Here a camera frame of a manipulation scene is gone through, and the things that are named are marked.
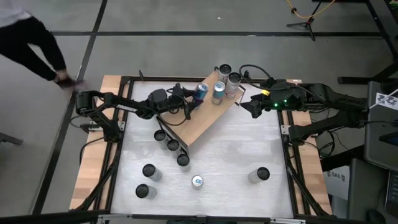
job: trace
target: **white table surface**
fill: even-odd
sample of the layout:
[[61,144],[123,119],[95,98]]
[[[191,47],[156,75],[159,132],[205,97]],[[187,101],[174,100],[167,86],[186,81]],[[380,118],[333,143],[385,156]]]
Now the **white table surface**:
[[[181,84],[188,89],[196,87],[196,83]],[[134,82],[132,99],[141,101],[156,89],[174,85]],[[243,86],[243,102],[260,93]],[[129,115],[111,213],[293,217],[276,111],[263,111],[258,119],[252,119],[244,108],[233,105],[189,147],[192,168],[188,173],[182,173],[177,161],[155,142],[153,135],[158,129],[155,118]],[[143,176],[142,168],[149,163],[162,171],[160,182]],[[250,183],[248,174],[262,166],[269,169],[270,178]],[[191,185],[195,174],[204,180],[200,190]],[[156,197],[138,198],[135,190],[139,184],[155,187]]]

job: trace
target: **tripod stand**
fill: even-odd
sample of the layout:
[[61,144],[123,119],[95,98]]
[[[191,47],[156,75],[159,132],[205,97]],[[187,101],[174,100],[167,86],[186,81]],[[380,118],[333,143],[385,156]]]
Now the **tripod stand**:
[[[318,10],[319,6],[321,5],[321,1],[318,3],[317,7],[315,8],[315,10],[312,12],[311,17],[306,21],[306,22],[298,22],[298,23],[293,23],[293,24],[287,24],[287,27],[293,27],[293,26],[302,26],[304,28],[306,28],[308,31],[310,31],[310,37],[312,39],[312,41],[315,41],[315,37],[313,35],[312,32],[312,28],[311,28],[311,23],[314,21],[314,18],[312,17]],[[297,9],[293,8],[292,9],[292,13],[294,13]]]

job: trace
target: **gray floor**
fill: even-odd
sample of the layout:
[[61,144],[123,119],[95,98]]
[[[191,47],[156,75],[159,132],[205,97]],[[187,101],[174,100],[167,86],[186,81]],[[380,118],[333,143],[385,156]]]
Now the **gray floor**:
[[[18,0],[50,30],[91,31],[101,0]],[[388,28],[395,24],[387,8],[375,2]],[[316,3],[293,1],[299,13],[310,14]],[[284,1],[145,1],[108,0],[101,31],[297,31],[301,22]],[[363,4],[337,3],[316,17],[314,31],[375,32]],[[395,29],[387,30],[395,34]],[[57,37],[72,75],[77,75],[89,37]],[[264,67],[276,78],[322,82],[335,91],[366,96],[366,86],[337,84],[338,76],[370,77],[389,65],[391,54],[380,38],[318,37],[97,37],[84,79],[98,90],[103,75],[205,77],[215,65],[244,63]],[[0,216],[28,214],[36,197],[68,94],[30,71],[0,57],[0,131],[24,139],[24,145],[0,145]],[[252,71],[255,78],[263,77]],[[323,119],[318,114],[313,119]],[[363,143],[363,130],[342,129],[347,147]],[[78,172],[78,151],[86,134],[70,127],[62,147],[43,212],[66,211]],[[328,136],[318,139],[322,146]],[[336,152],[344,148],[337,144]]]

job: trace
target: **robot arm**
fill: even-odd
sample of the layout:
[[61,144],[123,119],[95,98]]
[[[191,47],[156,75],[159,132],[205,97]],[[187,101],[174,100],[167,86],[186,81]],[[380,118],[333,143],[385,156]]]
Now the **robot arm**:
[[[166,90],[159,89],[150,93],[148,99],[140,102],[113,93],[83,91],[76,98],[76,113],[91,118],[102,127],[106,142],[119,142],[121,131],[118,121],[110,120],[102,113],[106,108],[119,108],[135,113],[142,119],[151,119],[155,114],[183,109],[186,119],[190,119],[191,111],[201,103],[201,101],[187,102],[185,98],[192,96],[194,91],[182,88],[179,83],[167,91],[171,93],[170,96],[167,96]],[[96,106],[96,97],[102,99],[104,103]]]
[[303,83],[298,86],[285,80],[275,83],[262,94],[251,97],[250,102],[241,103],[253,118],[261,111],[291,110],[307,111],[334,108],[340,110],[336,116],[306,126],[293,125],[289,128],[289,137],[293,144],[303,144],[312,134],[339,127],[362,128],[368,119],[367,99],[355,98],[335,93],[321,83]]

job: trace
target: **black pants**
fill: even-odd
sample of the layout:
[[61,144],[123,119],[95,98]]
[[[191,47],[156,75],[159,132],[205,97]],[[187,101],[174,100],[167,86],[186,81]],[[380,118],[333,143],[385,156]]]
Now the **black pants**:
[[54,80],[55,72],[28,46],[39,46],[54,70],[66,69],[55,37],[34,17],[0,28],[0,54],[25,66],[46,80]]

